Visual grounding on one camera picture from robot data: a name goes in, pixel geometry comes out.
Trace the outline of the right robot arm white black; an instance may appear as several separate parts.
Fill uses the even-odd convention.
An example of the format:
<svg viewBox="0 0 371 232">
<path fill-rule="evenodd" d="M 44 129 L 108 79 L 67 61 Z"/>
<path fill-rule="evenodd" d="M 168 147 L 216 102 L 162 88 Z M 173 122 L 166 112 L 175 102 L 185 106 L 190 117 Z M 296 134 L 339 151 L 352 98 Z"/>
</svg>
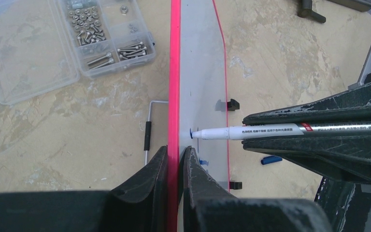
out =
<svg viewBox="0 0 371 232">
<path fill-rule="evenodd" d="M 303 135 L 243 141 L 321 175 L 315 202 L 335 232 L 371 232 L 371 81 L 307 103 L 251 114 L 243 124 L 296 123 Z"/>
</svg>

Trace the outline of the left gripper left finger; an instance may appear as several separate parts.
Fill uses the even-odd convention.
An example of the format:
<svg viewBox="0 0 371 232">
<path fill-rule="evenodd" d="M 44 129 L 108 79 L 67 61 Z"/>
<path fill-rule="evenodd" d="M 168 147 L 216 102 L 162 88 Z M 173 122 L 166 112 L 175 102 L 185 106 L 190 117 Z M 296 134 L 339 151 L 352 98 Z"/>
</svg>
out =
<svg viewBox="0 0 371 232">
<path fill-rule="evenodd" d="M 167 147 L 112 190 L 0 193 L 0 232 L 163 232 Z"/>
</svg>

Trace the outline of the red framed whiteboard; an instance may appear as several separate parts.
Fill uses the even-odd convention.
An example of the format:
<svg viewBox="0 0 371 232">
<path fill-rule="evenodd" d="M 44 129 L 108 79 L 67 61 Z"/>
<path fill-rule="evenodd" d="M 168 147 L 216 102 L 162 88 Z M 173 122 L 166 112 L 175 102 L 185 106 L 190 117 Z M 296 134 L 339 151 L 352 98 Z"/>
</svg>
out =
<svg viewBox="0 0 371 232">
<path fill-rule="evenodd" d="M 227 189 L 226 140 L 201 140 L 190 132 L 228 126 L 226 50 L 213 0 L 173 0 L 170 24 L 167 231 L 177 231 L 180 159 L 188 146 Z"/>
</svg>

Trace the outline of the blue marker cap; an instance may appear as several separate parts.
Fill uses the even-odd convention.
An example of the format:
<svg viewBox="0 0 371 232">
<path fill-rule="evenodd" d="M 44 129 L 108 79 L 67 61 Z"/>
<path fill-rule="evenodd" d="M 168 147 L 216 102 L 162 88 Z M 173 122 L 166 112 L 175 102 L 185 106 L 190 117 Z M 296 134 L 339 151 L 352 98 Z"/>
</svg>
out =
<svg viewBox="0 0 371 232">
<path fill-rule="evenodd" d="M 268 165 L 268 164 L 272 164 L 272 163 L 276 163 L 276 162 L 280 162 L 282 161 L 283 159 L 281 157 L 278 157 L 278 156 L 267 156 L 267 157 L 264 157 L 260 163 L 262 165 Z"/>
</svg>

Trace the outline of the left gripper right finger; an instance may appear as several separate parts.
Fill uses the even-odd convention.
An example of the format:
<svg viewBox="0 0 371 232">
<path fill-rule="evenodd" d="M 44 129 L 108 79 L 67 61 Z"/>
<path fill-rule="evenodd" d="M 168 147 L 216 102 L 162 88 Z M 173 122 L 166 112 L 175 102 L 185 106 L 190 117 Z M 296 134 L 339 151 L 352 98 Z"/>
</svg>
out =
<svg viewBox="0 0 371 232">
<path fill-rule="evenodd" d="M 321 207 L 306 199 L 240 199 L 201 167 L 195 148 L 183 159 L 185 232 L 330 232 Z"/>
</svg>

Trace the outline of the white whiteboard marker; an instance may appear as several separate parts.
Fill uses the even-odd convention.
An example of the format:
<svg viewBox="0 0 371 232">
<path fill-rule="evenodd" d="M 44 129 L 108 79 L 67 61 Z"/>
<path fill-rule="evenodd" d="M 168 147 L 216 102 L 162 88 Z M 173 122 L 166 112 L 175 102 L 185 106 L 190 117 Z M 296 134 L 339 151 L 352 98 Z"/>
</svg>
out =
<svg viewBox="0 0 371 232">
<path fill-rule="evenodd" d="M 266 137 L 371 135 L 371 121 L 335 123 L 279 123 L 191 131 L 192 139 L 245 140 Z"/>
</svg>

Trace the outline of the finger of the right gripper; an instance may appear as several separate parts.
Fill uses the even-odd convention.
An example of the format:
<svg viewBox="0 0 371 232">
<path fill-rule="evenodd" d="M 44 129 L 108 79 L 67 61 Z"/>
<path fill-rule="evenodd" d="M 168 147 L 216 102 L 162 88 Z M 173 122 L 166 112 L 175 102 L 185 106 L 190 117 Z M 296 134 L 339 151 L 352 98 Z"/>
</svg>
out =
<svg viewBox="0 0 371 232">
<path fill-rule="evenodd" d="M 246 116 L 245 125 L 371 121 L 371 82 L 307 104 Z"/>
<path fill-rule="evenodd" d="M 242 145 L 332 180 L 371 185 L 371 135 L 254 138 Z"/>
</svg>

